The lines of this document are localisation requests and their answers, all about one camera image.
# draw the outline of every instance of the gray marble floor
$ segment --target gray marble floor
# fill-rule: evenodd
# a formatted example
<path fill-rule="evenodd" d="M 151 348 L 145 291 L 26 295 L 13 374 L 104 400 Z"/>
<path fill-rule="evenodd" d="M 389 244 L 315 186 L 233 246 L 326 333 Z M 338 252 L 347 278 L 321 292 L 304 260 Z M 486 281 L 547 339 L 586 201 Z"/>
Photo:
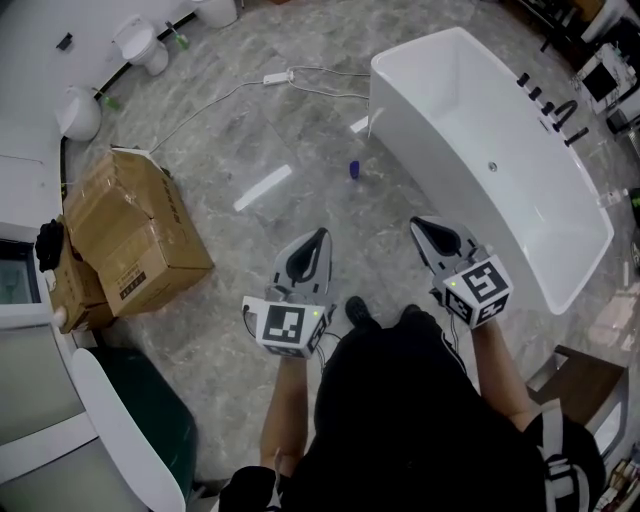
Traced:
<path fill-rule="evenodd" d="M 122 104 L 105 111 L 89 144 L 69 143 L 72 182 L 109 144 L 150 149 L 177 123 L 244 81 L 292 65 L 366 72 L 371 57 L 416 37 L 462 26 L 516 74 L 527 71 L 559 104 L 574 97 L 571 71 L 543 37 L 496 3 L 477 0 L 292 0 L 275 6 L 247 0 L 235 24 L 213 30 L 188 23 L 187 52 L 169 42 L 171 61 L 158 77 L 130 69 L 109 91 Z M 368 80 L 312 71 L 308 84 L 366 94 Z M 257 461 L 260 429 L 277 359 L 247 335 L 243 295 L 263 292 L 274 257 L 288 241 L 319 226 L 334 241 L 334 290 L 339 304 L 352 294 L 368 301 L 383 324 L 409 302 L 446 314 L 428 295 L 429 274 L 410 239 L 408 220 L 433 208 L 398 162 L 374 139 L 349 126 L 367 113 L 365 101 L 308 94 L 287 85 L 246 86 L 204 111 L 155 153 L 171 170 L 216 270 L 156 313 L 119 320 L 109 342 L 143 350 L 193 412 L 200 430 L 198 476 L 228 477 Z M 640 174 L 626 148 L 582 105 L 572 128 L 590 133 L 576 144 L 594 183 L 604 192 L 638 186 Z M 361 162 L 352 181 L 348 165 Z M 281 185 L 240 213 L 233 202 L 273 170 L 289 165 Z M 640 287 L 625 289 L 633 229 L 628 204 L 610 208 L 615 238 L 569 311 L 552 316 L 513 311 L 502 318 L 509 347 L 525 377 L 562 343 L 631 371 L 631 418 L 620 453 L 640 434 L 638 345 Z M 341 308 L 331 327 L 345 334 Z M 474 378 L 468 333 L 461 355 Z M 331 351 L 332 340 L 323 341 Z M 312 403 L 320 374 L 310 363 Z"/>

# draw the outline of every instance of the forearm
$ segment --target forearm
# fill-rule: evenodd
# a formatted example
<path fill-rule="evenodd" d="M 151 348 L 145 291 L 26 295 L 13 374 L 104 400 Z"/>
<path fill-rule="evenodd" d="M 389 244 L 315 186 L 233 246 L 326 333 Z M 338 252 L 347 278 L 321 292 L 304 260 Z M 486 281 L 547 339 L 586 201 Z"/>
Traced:
<path fill-rule="evenodd" d="M 533 419 L 527 387 L 495 320 L 471 331 L 480 394 L 487 403 L 524 430 Z"/>
<path fill-rule="evenodd" d="M 278 449 L 280 472 L 291 476 L 304 455 L 308 432 L 307 361 L 283 357 L 260 440 L 260 464 L 274 468 Z"/>

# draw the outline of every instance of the black shoe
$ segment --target black shoe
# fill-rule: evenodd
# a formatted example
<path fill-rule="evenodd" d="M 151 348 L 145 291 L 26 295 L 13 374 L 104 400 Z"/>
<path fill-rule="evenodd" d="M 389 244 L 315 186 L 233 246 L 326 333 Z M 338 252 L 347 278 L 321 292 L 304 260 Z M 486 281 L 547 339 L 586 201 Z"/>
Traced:
<path fill-rule="evenodd" d="M 409 304 L 406 308 L 402 310 L 402 314 L 400 315 L 400 320 L 402 321 L 407 317 L 407 315 L 418 313 L 420 311 L 422 310 L 415 304 Z"/>
<path fill-rule="evenodd" d="M 369 308 L 367 308 L 364 301 L 357 295 L 354 295 L 347 301 L 344 306 L 344 312 L 354 327 L 362 325 L 367 319 L 371 318 Z"/>

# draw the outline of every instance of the black cloth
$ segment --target black cloth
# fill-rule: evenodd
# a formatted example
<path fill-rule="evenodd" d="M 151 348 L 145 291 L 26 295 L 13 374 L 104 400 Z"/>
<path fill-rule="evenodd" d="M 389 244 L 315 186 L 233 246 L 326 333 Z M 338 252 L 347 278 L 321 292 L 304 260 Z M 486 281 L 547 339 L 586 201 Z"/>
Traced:
<path fill-rule="evenodd" d="M 308 453 L 282 479 L 284 511 L 545 510 L 540 421 L 521 433 L 489 407 L 427 313 L 345 336 L 325 368 L 315 425 Z M 599 461 L 593 437 L 571 428 L 586 434 L 577 451 Z M 273 474 L 240 470 L 220 511 L 265 510 Z M 602 466 L 595 498 L 603 480 Z M 238 499 L 259 486 L 269 491 L 250 507 Z"/>

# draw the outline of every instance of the white bathtub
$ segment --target white bathtub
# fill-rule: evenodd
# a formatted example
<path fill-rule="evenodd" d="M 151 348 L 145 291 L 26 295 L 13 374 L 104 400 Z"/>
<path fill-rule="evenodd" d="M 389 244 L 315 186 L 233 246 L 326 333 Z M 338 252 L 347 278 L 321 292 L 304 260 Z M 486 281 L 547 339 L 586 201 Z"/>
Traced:
<path fill-rule="evenodd" d="M 392 48 L 371 67 L 371 132 L 442 216 L 493 246 L 514 283 L 512 306 L 566 311 L 613 228 L 551 116 L 461 28 Z M 582 128 L 568 125 L 571 135 Z"/>

